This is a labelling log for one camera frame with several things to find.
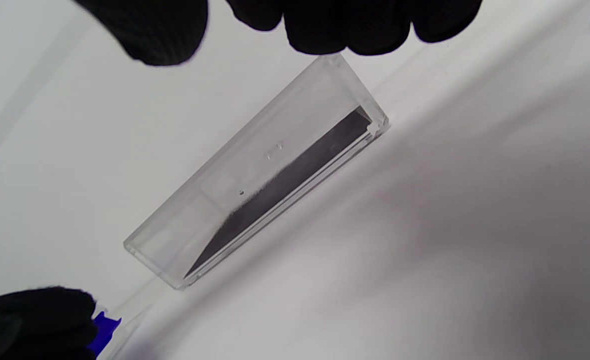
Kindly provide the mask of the person's left hand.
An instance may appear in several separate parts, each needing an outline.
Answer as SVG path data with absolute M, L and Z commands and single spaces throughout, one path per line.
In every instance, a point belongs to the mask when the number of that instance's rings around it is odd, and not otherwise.
M 62 286 L 0 295 L 0 360 L 95 360 L 96 301 Z

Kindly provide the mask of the person's right hand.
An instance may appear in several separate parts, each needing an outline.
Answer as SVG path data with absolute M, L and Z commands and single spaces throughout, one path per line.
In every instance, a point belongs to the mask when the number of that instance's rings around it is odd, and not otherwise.
M 79 0 L 131 59 L 169 67 L 189 61 L 208 26 L 207 0 Z M 414 32 L 441 43 L 465 30 L 480 0 L 229 0 L 238 21 L 256 31 L 285 25 L 290 46 L 324 56 L 345 49 L 361 56 L 393 52 Z

